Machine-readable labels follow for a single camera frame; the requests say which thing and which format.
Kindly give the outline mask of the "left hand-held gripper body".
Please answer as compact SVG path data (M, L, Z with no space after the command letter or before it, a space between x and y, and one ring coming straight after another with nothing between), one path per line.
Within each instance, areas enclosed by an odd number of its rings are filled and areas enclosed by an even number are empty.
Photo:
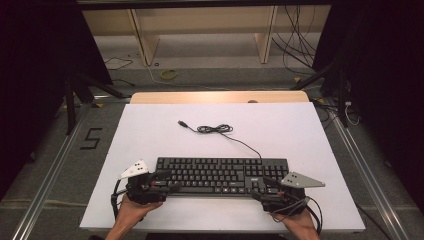
M133 202L139 204L165 202L167 195L160 192L160 188L155 188L148 183L151 174L146 163L138 160L119 175L119 179L127 179L127 195Z

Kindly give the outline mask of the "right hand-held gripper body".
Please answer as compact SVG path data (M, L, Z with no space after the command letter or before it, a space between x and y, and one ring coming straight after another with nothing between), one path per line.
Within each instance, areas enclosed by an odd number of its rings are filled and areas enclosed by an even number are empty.
M265 212L277 214L300 214L307 207L306 188L324 187L325 183L297 172L289 172L276 188L281 195L264 195L261 205Z

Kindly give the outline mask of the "black keyboard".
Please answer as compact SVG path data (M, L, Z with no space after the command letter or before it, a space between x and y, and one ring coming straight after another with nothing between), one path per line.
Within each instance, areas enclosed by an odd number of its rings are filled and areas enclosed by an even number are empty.
M157 180L155 186L180 183L180 195L248 197L251 190L276 194L278 190L266 185L263 178L282 180L289 168L281 158L160 157L156 170L170 170L171 176Z

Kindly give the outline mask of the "person's left hand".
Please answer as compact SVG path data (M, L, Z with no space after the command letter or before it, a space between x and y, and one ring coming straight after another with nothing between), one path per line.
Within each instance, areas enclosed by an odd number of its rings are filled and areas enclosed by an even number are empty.
M162 202L148 203L141 205L133 202L127 195L124 195L116 218L117 222L135 224L141 221L149 212L161 207Z

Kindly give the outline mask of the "person's right hand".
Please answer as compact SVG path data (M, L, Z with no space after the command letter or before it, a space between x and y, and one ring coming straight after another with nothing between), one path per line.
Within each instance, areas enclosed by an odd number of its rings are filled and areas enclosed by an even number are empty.
M286 228L292 232L295 230L314 230L315 225L308 210L294 216L286 216L272 213L271 216L278 222L282 222Z

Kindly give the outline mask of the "black metal stand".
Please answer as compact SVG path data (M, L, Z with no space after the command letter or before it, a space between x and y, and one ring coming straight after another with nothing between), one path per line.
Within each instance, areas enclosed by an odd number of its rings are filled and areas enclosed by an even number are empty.
M344 127L348 126L347 117L345 114L345 92L347 80L343 76L343 60L341 57L335 57L327 66L313 74L306 80L302 80L299 84L292 87L292 90L301 90L311 85L312 83L323 78L324 83L321 87L321 94L325 96L330 92L330 85L335 85L337 91L337 117Z
M67 72L66 79L64 80L68 120L67 135L73 131L77 123L74 94L76 94L82 103L91 104L94 100L94 95L89 89L90 86L94 86L118 99L130 98L130 95L117 91L105 83L102 83L101 81L98 81L95 78L87 75L86 73L78 70L69 70Z

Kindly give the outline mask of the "black curtain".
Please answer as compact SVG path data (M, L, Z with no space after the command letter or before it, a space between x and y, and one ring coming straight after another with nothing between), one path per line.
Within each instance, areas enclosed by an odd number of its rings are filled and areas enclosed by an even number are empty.
M424 0L329 0L313 68L347 40L350 96L424 214Z
M77 0L0 0L0 199L62 105L72 73L112 82Z

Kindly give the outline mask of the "aluminium floor rail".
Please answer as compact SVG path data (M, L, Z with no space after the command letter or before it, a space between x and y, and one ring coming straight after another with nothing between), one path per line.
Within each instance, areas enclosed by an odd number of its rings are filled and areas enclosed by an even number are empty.
M30 201L25 214L21 218L12 236L12 240L28 240L90 109L90 104L81 105L74 128L65 135L60 150L56 154L35 197Z
M377 178L372 173L371 168L366 162L362 152L355 142L349 129L341 122L344 113L331 113L335 117L334 124L346 146L358 172L364 182L371 198L378 209L392 240L410 240L406 229L402 226L401 220L394 207L383 192Z

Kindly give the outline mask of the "beige wooden desk frame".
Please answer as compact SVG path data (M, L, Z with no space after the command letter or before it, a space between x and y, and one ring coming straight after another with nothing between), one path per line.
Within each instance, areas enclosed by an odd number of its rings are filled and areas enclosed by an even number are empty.
M91 33L97 36L133 35L142 62L153 61L162 35L251 34L259 61L268 62L274 33L323 31L331 7L313 2L308 5L237 6L112 10L85 10L83 16Z

